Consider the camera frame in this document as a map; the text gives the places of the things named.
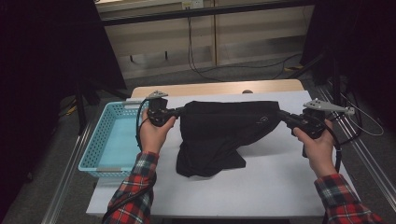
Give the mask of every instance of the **wrist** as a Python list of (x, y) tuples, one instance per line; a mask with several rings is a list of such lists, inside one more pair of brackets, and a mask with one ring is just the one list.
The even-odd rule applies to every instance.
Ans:
[(319, 167), (318, 169), (316, 169), (314, 171), (315, 171), (315, 174), (317, 175), (317, 178), (321, 178), (326, 175), (337, 174), (337, 171), (335, 171), (335, 168), (333, 166)]
[(160, 150), (161, 150), (160, 148), (156, 148), (156, 147), (143, 147), (142, 151), (160, 154)]

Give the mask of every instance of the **black handheld controller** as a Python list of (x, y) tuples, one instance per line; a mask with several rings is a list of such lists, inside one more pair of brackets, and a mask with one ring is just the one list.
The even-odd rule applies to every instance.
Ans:
[(148, 101), (148, 118), (157, 127), (162, 127), (172, 117), (178, 117), (183, 113), (184, 107), (167, 109), (168, 100), (163, 98), (150, 99)]
[[(173, 116), (178, 119), (178, 117), (185, 112), (184, 107), (168, 109), (166, 108), (167, 103), (168, 101), (162, 97), (150, 99), (148, 101), (148, 118), (153, 125), (162, 127), (166, 121)], [(326, 129), (324, 124), (324, 111), (306, 108), (303, 110), (303, 114), (295, 115), (284, 110), (279, 110), (277, 116), (291, 129), (292, 135), (294, 135), (292, 130), (297, 127), (308, 134), (312, 139), (317, 139)], [(304, 148), (303, 157), (307, 158)]]
[[(286, 111), (280, 110), (278, 117), (284, 121), (288, 128), (291, 129), (291, 134), (295, 136), (293, 129), (299, 128), (305, 132), (310, 138), (319, 138), (323, 131), (326, 130), (324, 120), (325, 112), (306, 108), (303, 110), (303, 114), (295, 115)], [(303, 157), (307, 158), (305, 148), (303, 147)]]

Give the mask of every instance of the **shirt cuff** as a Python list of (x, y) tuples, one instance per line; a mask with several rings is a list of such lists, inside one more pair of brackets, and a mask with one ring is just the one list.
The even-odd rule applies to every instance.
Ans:
[(319, 178), (315, 181), (315, 187), (325, 208), (361, 202), (344, 177), (339, 174)]
[(136, 163), (134, 164), (134, 169), (132, 170), (131, 174), (147, 177), (153, 176), (159, 158), (160, 155), (157, 153), (148, 151), (140, 152), (136, 156)]

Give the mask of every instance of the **plastic basket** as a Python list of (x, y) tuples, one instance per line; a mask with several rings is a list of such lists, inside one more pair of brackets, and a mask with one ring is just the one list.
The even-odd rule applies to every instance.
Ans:
[(80, 171), (95, 177), (131, 173), (140, 152), (135, 139), (138, 107), (139, 102), (106, 105), (78, 165)]

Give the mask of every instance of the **finger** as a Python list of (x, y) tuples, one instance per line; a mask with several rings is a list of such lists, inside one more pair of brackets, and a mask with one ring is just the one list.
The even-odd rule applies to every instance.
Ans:
[[(326, 126), (332, 130), (332, 122), (327, 119), (325, 119), (324, 121), (325, 121)], [(327, 129), (322, 134), (322, 137), (332, 139), (332, 135), (330, 134), (330, 132)]]
[(176, 117), (171, 117), (166, 123), (161, 127), (165, 132), (169, 132), (169, 130), (174, 126), (176, 122)]
[(303, 132), (301, 129), (299, 128), (294, 128), (293, 129), (294, 134), (297, 136), (298, 140), (300, 140), (301, 142), (303, 142), (305, 145), (309, 144), (310, 142), (312, 142), (312, 138), (310, 138), (308, 136), (308, 134), (306, 134), (305, 132)]
[(147, 108), (143, 110), (143, 113), (142, 113), (142, 119), (143, 119), (143, 120), (149, 118), (148, 111), (149, 111), (149, 110), (148, 110)]

